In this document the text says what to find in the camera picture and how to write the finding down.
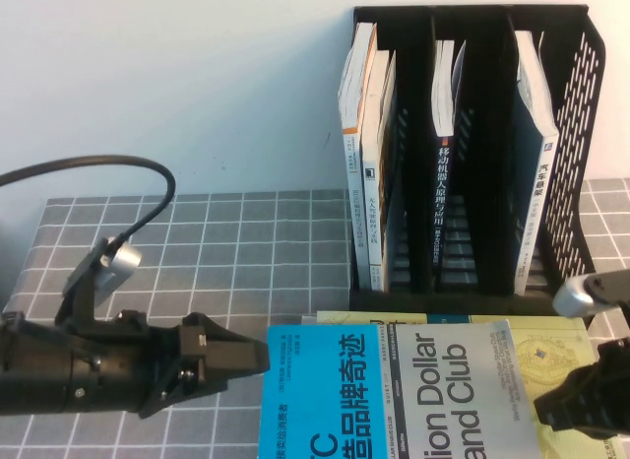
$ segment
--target mesh panel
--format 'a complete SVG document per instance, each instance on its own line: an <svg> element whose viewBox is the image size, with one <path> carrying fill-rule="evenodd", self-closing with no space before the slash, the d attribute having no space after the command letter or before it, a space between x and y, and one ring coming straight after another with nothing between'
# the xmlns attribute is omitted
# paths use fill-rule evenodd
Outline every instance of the mesh panel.
<svg viewBox="0 0 630 459"><path fill-rule="evenodd" d="M560 138L544 224L552 256L563 279L593 271L576 215L579 214L580 187L593 134L603 62L602 44L597 40L589 41L584 33L580 49L574 55L564 103L556 115Z"/></svg>

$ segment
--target file organizer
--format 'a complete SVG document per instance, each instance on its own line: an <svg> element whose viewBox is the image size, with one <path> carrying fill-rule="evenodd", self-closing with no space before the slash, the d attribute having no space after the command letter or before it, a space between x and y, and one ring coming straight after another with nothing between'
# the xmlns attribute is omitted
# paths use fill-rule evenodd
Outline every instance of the file organizer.
<svg viewBox="0 0 630 459"><path fill-rule="evenodd" d="M551 301L568 277L595 270L580 227L580 188L597 111L604 46L582 5L359 7L354 20L378 25L378 44L396 49L399 103L409 112L404 186L407 233L391 294L361 292L352 261L350 309L466 314L554 314ZM560 132L532 272L539 281L515 296L514 233L507 178L518 51L514 31L532 31ZM433 290L430 262L431 185L435 162L429 133L435 39L467 41L462 112L473 118L469 144L455 161L449 208L463 223L447 244L466 248L461 264L443 270ZM456 122L466 125L466 120ZM467 282L457 281L460 274Z"/></svg>

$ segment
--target black cable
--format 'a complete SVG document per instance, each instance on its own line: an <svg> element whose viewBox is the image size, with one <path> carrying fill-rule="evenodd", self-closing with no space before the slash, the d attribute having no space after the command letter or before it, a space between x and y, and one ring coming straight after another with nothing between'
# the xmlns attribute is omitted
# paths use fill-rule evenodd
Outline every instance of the black cable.
<svg viewBox="0 0 630 459"><path fill-rule="evenodd" d="M155 218L161 213L168 203L170 203L175 195L175 177L162 164L150 161L149 159L143 159L141 157L132 156L86 156L86 157L73 157L71 159L62 159L59 161L46 162L44 164L37 164L20 168L19 170L10 171L4 175L0 175L0 187L15 183L17 181L26 180L34 176L44 175L53 171L67 170L70 168L79 168L82 166L96 166L96 165L128 165L138 166L142 168L148 168L156 171L162 175L166 180L166 193L159 202L159 204L149 211L143 218L138 220L127 230L121 232L116 238L111 241L108 246L108 250L116 251L129 237L142 228L146 223Z"/></svg>

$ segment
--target table surface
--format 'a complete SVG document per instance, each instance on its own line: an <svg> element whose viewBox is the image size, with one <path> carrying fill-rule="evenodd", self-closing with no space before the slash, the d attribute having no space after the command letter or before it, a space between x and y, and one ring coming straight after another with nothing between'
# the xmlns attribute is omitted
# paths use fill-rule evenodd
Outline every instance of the table surface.
<svg viewBox="0 0 630 459"><path fill-rule="evenodd" d="M581 221L600 271L630 266L630 180L592 180ZM135 222L159 197L50 200L7 309L50 322L66 278L102 236ZM229 329L265 339L270 324L347 309L349 226L343 190L179 195L131 242L141 268L101 305L147 311L171 326L201 311ZM619 311L589 330L595 345L630 335ZM0 459L254 459L262 376L227 392L139 421L124 413L0 418ZM630 442L625 442L630 451Z"/></svg>

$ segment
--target yellow book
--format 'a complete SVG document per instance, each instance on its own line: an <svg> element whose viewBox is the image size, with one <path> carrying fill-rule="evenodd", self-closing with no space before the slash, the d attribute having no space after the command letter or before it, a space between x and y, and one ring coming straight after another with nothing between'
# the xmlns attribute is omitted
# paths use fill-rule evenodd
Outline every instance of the yellow book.
<svg viewBox="0 0 630 459"><path fill-rule="evenodd" d="M437 321L466 316L438 316ZM510 321L525 390L534 412L535 428L543 459L623 459L621 441L613 437L606 441L590 439L575 430L554 432L551 426L538 421L534 400L560 385L570 371L596 361L589 335L581 319L560 316L468 316L471 323ZM425 324L429 316L423 313L374 313L360 311L319 311L318 324Z"/></svg>

